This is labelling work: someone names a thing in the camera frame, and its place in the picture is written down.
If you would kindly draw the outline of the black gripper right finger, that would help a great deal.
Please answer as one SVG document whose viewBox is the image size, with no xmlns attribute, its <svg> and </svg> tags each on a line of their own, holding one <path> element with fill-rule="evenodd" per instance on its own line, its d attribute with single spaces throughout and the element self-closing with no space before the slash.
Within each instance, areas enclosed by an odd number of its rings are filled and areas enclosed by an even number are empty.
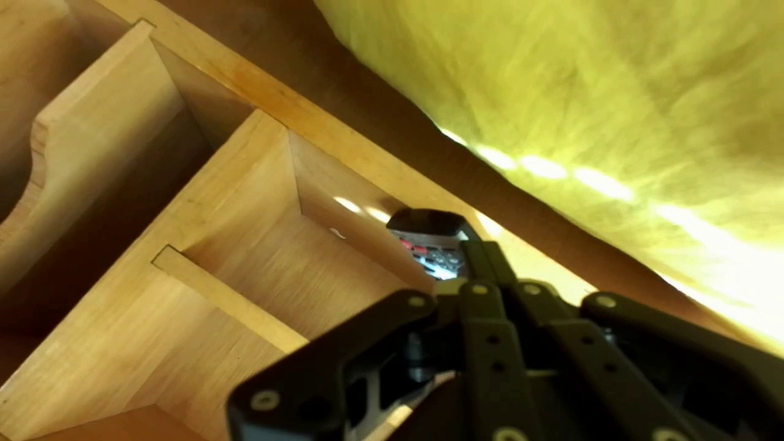
<svg viewBox="0 0 784 441">
<path fill-rule="evenodd" d="M 496 244 L 466 246 L 468 274 L 501 295 L 555 437 L 584 441 L 784 441 L 784 366 L 613 291 L 569 307 L 518 279 Z"/>
</svg>

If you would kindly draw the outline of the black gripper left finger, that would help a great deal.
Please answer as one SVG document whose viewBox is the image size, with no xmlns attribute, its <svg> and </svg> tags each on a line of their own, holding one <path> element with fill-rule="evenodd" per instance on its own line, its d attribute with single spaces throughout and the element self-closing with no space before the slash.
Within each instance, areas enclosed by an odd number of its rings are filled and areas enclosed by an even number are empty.
<svg viewBox="0 0 784 441">
<path fill-rule="evenodd" d="M 453 295 L 401 290 L 229 397 L 230 441 L 540 441 L 518 331 L 485 283 Z"/>
</svg>

